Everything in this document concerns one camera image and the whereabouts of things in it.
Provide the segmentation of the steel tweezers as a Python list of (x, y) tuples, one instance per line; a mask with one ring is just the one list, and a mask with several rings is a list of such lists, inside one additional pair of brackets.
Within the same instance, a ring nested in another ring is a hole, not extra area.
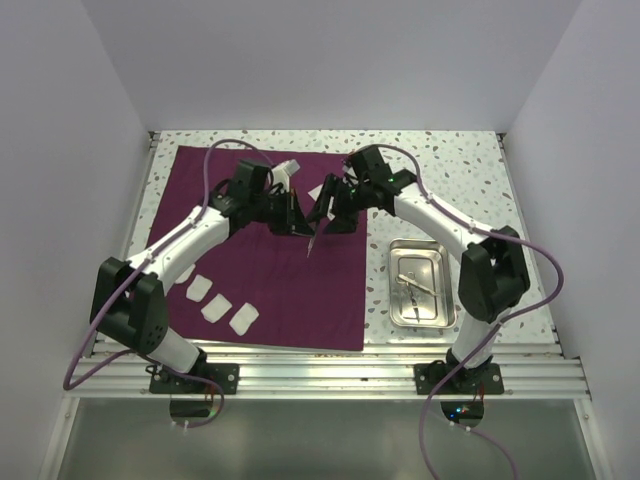
[(314, 233), (311, 236), (311, 238), (309, 239), (309, 243), (308, 243), (308, 246), (307, 246), (307, 253), (306, 253), (306, 257), (307, 258), (309, 258), (311, 256), (311, 252), (313, 250), (315, 241), (316, 241), (316, 239), (318, 237), (319, 231), (320, 231), (320, 222), (318, 221), (318, 222), (314, 223)]

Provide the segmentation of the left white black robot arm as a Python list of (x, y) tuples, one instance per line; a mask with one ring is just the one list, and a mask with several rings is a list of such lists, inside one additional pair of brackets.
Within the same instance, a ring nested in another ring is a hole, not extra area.
[(203, 355), (170, 327), (166, 295), (203, 255), (252, 223), (275, 235), (312, 235), (290, 186), (299, 168), (295, 160), (274, 167), (242, 160), (231, 178), (206, 188), (202, 205), (156, 243), (127, 260), (106, 260), (94, 294), (97, 331), (172, 369), (185, 392), (201, 390), (208, 379)]

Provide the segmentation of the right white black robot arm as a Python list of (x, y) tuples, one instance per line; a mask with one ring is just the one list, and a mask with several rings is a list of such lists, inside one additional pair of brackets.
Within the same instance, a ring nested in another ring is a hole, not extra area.
[(329, 222), (327, 234), (358, 227), (361, 212), (383, 210), (440, 243), (459, 264), (463, 324), (444, 362), (451, 389), (468, 392), (491, 362), (503, 323), (530, 288), (522, 242), (511, 227), (495, 230), (446, 204), (423, 185), (419, 167), (393, 170), (381, 146), (363, 147), (345, 160), (342, 176), (325, 177), (306, 220)]

